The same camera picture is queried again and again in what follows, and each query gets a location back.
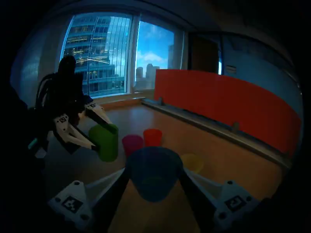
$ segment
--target window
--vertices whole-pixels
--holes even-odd
[[[177,27],[145,15],[79,14],[67,30],[62,57],[75,57],[83,92],[91,97],[154,89],[158,69],[181,68],[183,37]]]
[[[174,42],[179,38],[176,29],[140,21],[136,50],[135,89],[154,89],[158,69],[180,69],[181,48]]]
[[[107,83],[107,78],[126,81],[129,31],[132,17],[106,13],[80,14],[73,18],[63,56],[73,55],[76,72],[83,74],[83,93],[91,97],[126,92],[126,86]]]

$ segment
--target window frame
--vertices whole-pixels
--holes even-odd
[[[102,13],[103,16],[113,16],[113,17],[128,17],[128,16],[131,16],[131,22],[130,22],[130,25],[129,25],[129,36],[128,36],[128,52],[125,53],[125,71],[124,71],[124,93],[118,93],[118,94],[108,94],[108,95],[99,95],[99,96],[93,96],[92,98],[93,99],[97,99],[97,98],[103,98],[103,97],[109,97],[109,96],[117,96],[117,95],[124,95],[124,94],[134,94],[134,93],[137,93],[137,92],[144,92],[144,91],[151,91],[151,89],[146,89],[146,90],[135,90],[135,68],[136,68],[136,50],[137,50],[137,43],[138,43],[138,33],[139,33],[139,23],[140,21],[144,21],[144,22],[147,22],[147,23],[151,23],[151,24],[154,24],[156,26],[160,26],[164,29],[167,29],[167,30],[170,30],[172,32],[175,32],[175,29],[179,29],[179,30],[182,30],[180,29],[177,25],[175,24],[171,24],[171,23],[168,23],[162,19],[157,19],[155,17],[152,17],[152,16],[148,16],[148,15],[143,15],[142,14],[134,14],[133,12],[129,12],[128,14],[127,13],[120,13],[120,12],[105,12],[105,11],[98,11],[98,12],[89,12],[90,14],[93,14],[93,13],[98,13],[99,16],[100,14]],[[63,58],[63,55],[64,55],[64,52],[65,52],[65,45],[66,45],[66,40],[68,38],[68,34],[70,33],[70,30],[72,27],[75,27],[75,26],[81,26],[82,24],[87,24],[87,22],[79,22],[79,23],[75,23],[73,25],[73,21],[74,19],[77,17],[77,15],[79,14],[88,14],[88,13],[84,13],[84,12],[80,12],[80,13],[76,13],[68,27],[67,27],[67,31],[66,31],[66,34],[65,34],[65,37],[64,37],[64,40],[63,40],[63,46],[61,48],[61,53],[60,53],[60,58],[59,60],[61,60]],[[107,24],[107,21],[105,21],[105,23],[103,24],[102,21],[99,25],[96,25],[94,26],[94,29],[93,30],[96,30],[96,28],[101,28],[101,27],[104,27],[104,31],[105,31],[105,28],[107,28],[108,30],[108,27],[109,25]],[[107,32],[103,32],[101,33],[100,36],[103,36],[103,37],[107,37]],[[187,57],[186,57],[186,54],[184,52],[184,48],[187,46],[186,45],[186,40],[185,40],[185,37],[187,36],[186,32],[183,31],[183,38],[182,38],[182,52],[181,52],[181,60],[180,60],[180,69],[185,69],[187,68],[184,64],[185,64],[185,59],[187,60]],[[95,43],[91,43],[92,44],[92,47],[90,47],[89,49],[91,50],[90,53],[92,53],[93,51],[93,47],[96,48],[96,42]],[[89,82],[90,80],[87,79],[87,85],[88,85],[88,89],[87,89],[87,94],[89,95],[89,85],[91,84]]]

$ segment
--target wooden table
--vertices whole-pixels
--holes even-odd
[[[128,134],[143,135],[148,128],[163,132],[163,147],[179,155],[194,153],[203,157],[200,175],[224,183],[234,180],[252,196],[261,200],[271,197],[281,182],[280,167],[238,145],[205,132],[171,116],[142,106],[106,106],[111,121],[119,128],[119,156],[111,163],[102,162],[94,151],[84,148],[70,155],[53,140],[46,156],[47,192],[50,197],[77,179],[90,183],[125,165],[121,140]],[[82,119],[79,128],[86,132],[95,123]],[[189,203],[179,183],[159,203],[142,199],[131,181],[122,196],[110,232],[199,232]]]

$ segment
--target pink cup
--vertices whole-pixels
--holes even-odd
[[[143,148],[143,138],[139,135],[130,134],[122,139],[125,156],[128,158],[136,150]]]

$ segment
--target red board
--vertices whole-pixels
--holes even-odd
[[[154,99],[239,129],[292,157],[301,120],[281,98],[252,83],[193,70],[157,70]]]

